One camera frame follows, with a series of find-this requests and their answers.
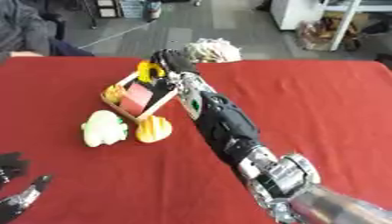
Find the gray floor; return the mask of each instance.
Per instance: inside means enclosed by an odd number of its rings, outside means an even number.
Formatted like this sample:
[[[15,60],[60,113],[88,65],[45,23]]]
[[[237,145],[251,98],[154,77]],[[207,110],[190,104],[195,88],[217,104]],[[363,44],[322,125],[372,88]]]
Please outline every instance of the gray floor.
[[[181,48],[200,38],[229,40],[250,60],[371,60],[376,53],[392,53],[389,35],[364,39],[358,52],[302,50],[293,32],[280,32],[269,13],[253,10],[259,2],[204,0],[200,7],[168,3],[161,18],[151,24],[142,19],[100,19],[97,30],[88,29],[82,12],[61,13],[68,21],[66,40],[101,56],[148,58],[156,50]]]

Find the silver metal cylinder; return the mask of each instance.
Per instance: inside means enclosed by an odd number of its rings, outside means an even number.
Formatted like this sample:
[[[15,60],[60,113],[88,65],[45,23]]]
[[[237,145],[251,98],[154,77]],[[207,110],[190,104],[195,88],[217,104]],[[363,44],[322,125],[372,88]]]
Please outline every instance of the silver metal cylinder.
[[[290,205],[300,220],[311,224],[392,224],[392,213],[365,201],[311,185]]]

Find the white cabinet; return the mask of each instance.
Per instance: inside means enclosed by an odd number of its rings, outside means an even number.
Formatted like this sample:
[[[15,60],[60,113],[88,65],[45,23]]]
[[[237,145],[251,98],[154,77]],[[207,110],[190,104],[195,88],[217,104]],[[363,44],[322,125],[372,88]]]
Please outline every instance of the white cabinet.
[[[319,0],[273,0],[271,14],[280,30],[295,30],[301,21],[317,21],[325,5]]]

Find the toy fruit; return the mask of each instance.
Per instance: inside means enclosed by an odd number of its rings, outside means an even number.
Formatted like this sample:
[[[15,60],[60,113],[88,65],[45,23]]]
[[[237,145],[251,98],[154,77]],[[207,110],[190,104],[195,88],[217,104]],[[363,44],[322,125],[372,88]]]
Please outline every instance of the toy fruit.
[[[151,115],[139,123],[136,138],[143,143],[155,143],[172,133],[172,125],[163,117]]]
[[[108,87],[105,90],[104,96],[110,102],[117,104],[123,98],[125,93],[126,93],[126,91],[125,91],[124,87],[122,87],[120,85],[113,85],[113,86]]]
[[[88,121],[81,125],[83,129],[84,142],[90,147],[101,144],[114,144],[125,140],[128,135],[128,126],[123,123],[115,113],[107,110],[94,112]]]

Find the red toy food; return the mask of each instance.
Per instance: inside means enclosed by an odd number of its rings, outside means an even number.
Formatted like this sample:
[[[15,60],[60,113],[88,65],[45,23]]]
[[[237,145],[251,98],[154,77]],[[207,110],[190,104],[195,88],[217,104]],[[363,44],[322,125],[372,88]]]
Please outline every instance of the red toy food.
[[[133,83],[122,98],[120,107],[133,116],[140,116],[153,93],[146,87]]]

